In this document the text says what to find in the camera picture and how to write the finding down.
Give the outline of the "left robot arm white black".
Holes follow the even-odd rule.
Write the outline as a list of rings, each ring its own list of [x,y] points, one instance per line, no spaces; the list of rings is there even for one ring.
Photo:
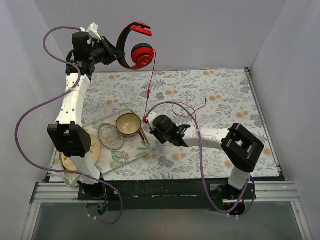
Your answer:
[[[84,31],[72,35],[72,45],[73,50],[66,58],[66,95],[55,123],[48,125],[47,132],[56,149],[82,173],[78,181],[82,191],[101,200],[107,191],[100,182],[101,172],[92,160],[91,136],[82,127],[82,111],[95,66],[99,63],[109,65],[123,58],[125,53],[105,37],[93,38]]]

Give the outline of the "red black headphones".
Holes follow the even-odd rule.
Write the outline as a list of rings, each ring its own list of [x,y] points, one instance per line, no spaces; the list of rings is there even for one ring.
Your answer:
[[[130,32],[136,32],[148,37],[152,37],[153,33],[151,27],[143,22],[135,21],[130,23],[119,35],[116,48],[124,54],[118,59],[118,63],[128,70],[142,69],[153,61],[155,58],[155,49],[147,43],[139,43],[135,45],[131,50],[131,60],[135,63],[134,66],[129,66],[125,57],[125,45]]]

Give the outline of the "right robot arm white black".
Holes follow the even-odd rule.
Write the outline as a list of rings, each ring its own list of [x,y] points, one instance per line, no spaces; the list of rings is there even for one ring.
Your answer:
[[[234,200],[245,192],[245,184],[257,165],[264,150],[264,144],[249,130],[239,123],[230,128],[200,129],[183,124],[177,126],[166,115],[151,112],[146,118],[150,125],[150,134],[161,143],[170,143],[176,147],[211,148],[224,151],[233,164],[225,185],[215,191],[217,199]]]

